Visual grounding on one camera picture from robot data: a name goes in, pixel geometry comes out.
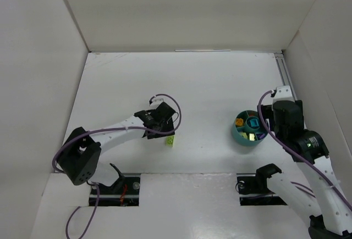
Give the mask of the pale yellow lego brick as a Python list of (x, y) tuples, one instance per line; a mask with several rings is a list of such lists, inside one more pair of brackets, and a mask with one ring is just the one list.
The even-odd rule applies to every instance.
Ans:
[(239, 135), (241, 135), (245, 139), (248, 139), (248, 135), (246, 132), (239, 132)]

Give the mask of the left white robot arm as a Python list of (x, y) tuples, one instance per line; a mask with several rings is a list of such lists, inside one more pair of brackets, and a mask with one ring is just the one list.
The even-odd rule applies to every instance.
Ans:
[(100, 163), (100, 156), (128, 141), (174, 135), (172, 116), (175, 113), (162, 102), (154, 109), (136, 112), (105, 129), (86, 131), (77, 127), (54, 156), (53, 166), (64, 172), (75, 186), (90, 182), (113, 194), (124, 185), (125, 177), (114, 164)]

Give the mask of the lime green lego brick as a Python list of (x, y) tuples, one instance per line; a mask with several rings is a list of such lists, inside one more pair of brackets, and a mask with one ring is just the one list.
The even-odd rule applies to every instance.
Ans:
[(174, 146), (174, 140), (175, 140), (175, 136), (171, 135), (171, 136), (167, 136), (166, 140), (165, 140), (165, 145), (168, 147), (173, 147)]

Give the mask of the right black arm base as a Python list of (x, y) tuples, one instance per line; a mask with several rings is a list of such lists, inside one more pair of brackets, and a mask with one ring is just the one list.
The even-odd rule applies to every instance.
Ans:
[(274, 164), (262, 166), (255, 173), (238, 173), (235, 189), (241, 206), (287, 205), (277, 194), (268, 189), (267, 180), (282, 173)]

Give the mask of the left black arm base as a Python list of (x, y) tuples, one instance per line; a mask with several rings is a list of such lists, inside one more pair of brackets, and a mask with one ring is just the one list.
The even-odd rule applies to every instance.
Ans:
[(140, 174), (123, 174), (114, 164), (99, 164), (90, 187), (89, 206), (136, 207), (139, 205)]

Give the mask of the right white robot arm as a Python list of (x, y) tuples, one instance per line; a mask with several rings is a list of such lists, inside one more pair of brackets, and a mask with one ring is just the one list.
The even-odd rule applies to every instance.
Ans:
[(265, 130), (296, 163), (310, 188), (305, 196), (274, 164), (256, 170), (256, 181), (279, 197), (301, 218), (311, 238), (351, 238), (351, 204), (332, 168), (323, 138), (304, 125), (302, 101), (258, 104)]

